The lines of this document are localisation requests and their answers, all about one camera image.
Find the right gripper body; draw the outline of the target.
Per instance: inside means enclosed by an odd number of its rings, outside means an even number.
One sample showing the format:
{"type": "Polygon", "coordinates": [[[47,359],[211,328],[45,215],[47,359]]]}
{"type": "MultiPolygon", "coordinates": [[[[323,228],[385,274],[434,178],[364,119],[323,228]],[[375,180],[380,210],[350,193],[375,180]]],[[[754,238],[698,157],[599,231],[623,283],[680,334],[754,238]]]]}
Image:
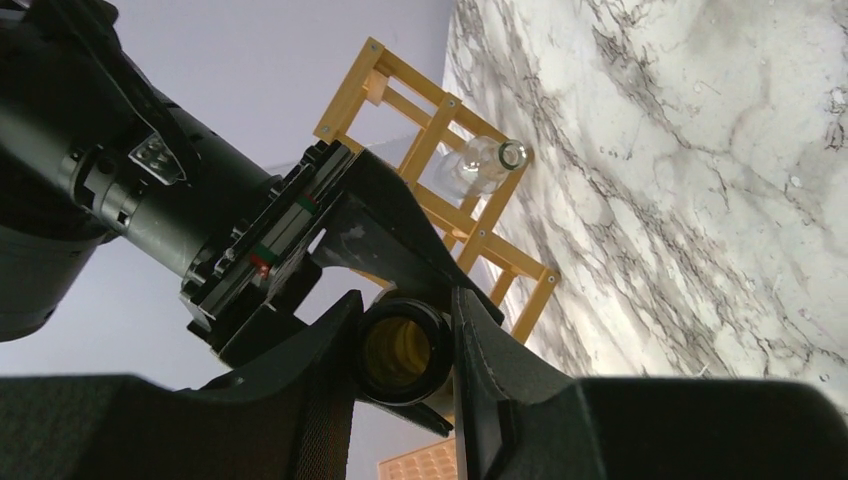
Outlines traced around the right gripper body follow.
{"type": "Polygon", "coordinates": [[[296,311],[322,275],[309,247],[356,157],[340,141],[309,147],[189,266],[180,291],[193,315],[188,329],[226,366],[244,366],[306,328],[296,311]]]}

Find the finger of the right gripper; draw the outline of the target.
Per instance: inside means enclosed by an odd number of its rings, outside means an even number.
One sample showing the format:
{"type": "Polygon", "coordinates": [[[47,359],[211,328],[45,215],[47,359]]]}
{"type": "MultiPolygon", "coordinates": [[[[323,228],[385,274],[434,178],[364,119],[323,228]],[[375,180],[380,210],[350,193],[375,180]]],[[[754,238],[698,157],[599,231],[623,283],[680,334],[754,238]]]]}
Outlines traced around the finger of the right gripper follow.
{"type": "Polygon", "coordinates": [[[394,284],[448,311],[456,287],[475,293],[497,324],[504,315],[457,265],[399,175],[368,150],[354,157],[341,197],[312,253],[321,267],[342,267],[394,284]]]}
{"type": "Polygon", "coordinates": [[[442,438],[447,438],[454,430],[453,424],[447,418],[423,403],[405,406],[388,405],[368,398],[363,393],[357,394],[357,400],[388,412],[442,438]]]}

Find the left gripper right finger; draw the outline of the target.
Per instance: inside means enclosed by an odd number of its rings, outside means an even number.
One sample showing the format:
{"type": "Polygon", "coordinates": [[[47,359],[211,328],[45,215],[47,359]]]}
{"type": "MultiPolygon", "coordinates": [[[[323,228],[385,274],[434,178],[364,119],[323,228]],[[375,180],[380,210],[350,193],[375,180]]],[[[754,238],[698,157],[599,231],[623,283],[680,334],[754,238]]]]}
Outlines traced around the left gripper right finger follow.
{"type": "Polygon", "coordinates": [[[843,479],[847,427],[789,381],[572,378],[452,294],[463,479],[843,479]]]}

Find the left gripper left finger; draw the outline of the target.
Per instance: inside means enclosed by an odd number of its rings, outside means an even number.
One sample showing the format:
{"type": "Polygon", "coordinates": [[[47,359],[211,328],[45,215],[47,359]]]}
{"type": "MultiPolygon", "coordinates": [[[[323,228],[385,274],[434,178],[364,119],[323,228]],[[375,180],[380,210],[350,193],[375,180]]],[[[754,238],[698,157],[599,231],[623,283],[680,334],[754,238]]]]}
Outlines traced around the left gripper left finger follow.
{"type": "Polygon", "coordinates": [[[129,375],[1,382],[5,479],[342,479],[359,292],[199,390],[129,375]]]}

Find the wooden wine rack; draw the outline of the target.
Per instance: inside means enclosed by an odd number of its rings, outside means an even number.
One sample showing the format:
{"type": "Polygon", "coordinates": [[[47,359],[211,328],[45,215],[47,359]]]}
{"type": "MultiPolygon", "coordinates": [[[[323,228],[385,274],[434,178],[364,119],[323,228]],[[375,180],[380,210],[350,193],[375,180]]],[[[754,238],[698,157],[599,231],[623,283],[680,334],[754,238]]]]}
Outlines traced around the wooden wine rack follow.
{"type": "Polygon", "coordinates": [[[499,236],[495,227],[533,158],[532,151],[465,107],[453,94],[368,38],[318,122],[314,134],[354,151],[348,134],[365,102],[387,104],[416,124],[418,134],[396,171],[448,249],[463,246],[457,263],[470,272],[479,259],[500,273],[489,297],[501,304],[513,282],[536,282],[511,329],[528,340],[559,281],[554,268],[499,236]]]}

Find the slim clear glass bottle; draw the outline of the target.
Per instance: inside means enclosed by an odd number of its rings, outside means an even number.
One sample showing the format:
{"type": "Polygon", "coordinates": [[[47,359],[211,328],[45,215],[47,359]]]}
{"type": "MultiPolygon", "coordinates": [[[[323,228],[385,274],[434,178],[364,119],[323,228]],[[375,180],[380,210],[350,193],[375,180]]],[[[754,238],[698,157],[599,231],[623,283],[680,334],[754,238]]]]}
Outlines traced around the slim clear glass bottle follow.
{"type": "Polygon", "coordinates": [[[530,150],[519,140],[478,136],[443,156],[434,180],[442,193],[465,200],[493,194],[528,162],[530,150]]]}

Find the dark wine bottle with label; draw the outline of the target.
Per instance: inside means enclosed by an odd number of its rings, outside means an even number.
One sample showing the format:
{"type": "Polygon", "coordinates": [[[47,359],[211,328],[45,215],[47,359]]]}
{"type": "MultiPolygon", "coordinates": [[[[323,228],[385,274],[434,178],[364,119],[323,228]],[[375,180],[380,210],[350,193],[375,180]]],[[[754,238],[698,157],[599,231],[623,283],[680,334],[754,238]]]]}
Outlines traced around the dark wine bottle with label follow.
{"type": "Polygon", "coordinates": [[[356,330],[353,373],[364,396],[378,404],[411,406],[447,381],[454,361],[452,323],[412,298],[371,306],[356,330]]]}

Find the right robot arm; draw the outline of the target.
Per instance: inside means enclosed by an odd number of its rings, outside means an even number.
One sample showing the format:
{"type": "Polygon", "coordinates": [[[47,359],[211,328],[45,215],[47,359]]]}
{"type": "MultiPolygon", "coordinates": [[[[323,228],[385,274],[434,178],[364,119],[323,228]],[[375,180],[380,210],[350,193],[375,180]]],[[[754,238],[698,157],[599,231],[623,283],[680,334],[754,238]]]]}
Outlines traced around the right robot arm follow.
{"type": "Polygon", "coordinates": [[[421,321],[425,371],[397,386],[355,368],[368,402],[440,435],[431,396],[453,360],[454,263],[401,177],[368,150],[320,141],[286,176],[257,166],[161,91],[123,52],[105,1],[1,8],[1,337],[41,329],[101,244],[121,236],[179,275],[190,331],[233,369],[298,333],[323,268],[389,281],[370,308],[421,321]]]}

